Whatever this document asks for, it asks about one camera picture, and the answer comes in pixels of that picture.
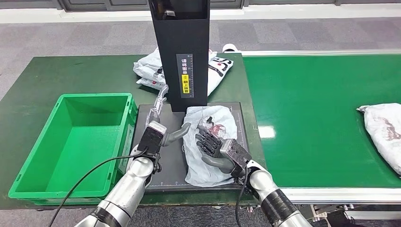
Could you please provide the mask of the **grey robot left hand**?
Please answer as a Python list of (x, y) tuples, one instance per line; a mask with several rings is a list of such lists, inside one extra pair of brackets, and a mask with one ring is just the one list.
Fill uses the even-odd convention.
[[(167, 100), (165, 95), (167, 94), (168, 90), (169, 90), (168, 85), (165, 85), (160, 89), (153, 107), (149, 110), (149, 113), (147, 114), (146, 126), (148, 126), (151, 122), (155, 122), (157, 125), (160, 125), (159, 126), (160, 128), (162, 128), (163, 125), (160, 123), (160, 115), (164, 101)], [(185, 123), (182, 125), (181, 129), (171, 133), (167, 132), (166, 129), (162, 130), (163, 139), (160, 143), (160, 146), (167, 147), (171, 143), (182, 138), (184, 135), (188, 133), (190, 126), (191, 126), (190, 123)]]

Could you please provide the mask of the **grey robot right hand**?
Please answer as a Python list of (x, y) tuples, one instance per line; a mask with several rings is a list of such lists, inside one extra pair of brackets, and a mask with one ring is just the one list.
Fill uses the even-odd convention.
[(195, 139), (202, 161), (225, 174), (230, 174), (234, 169), (234, 163), (220, 152), (225, 140), (212, 134), (205, 126), (198, 125), (197, 129), (199, 131), (195, 134)]

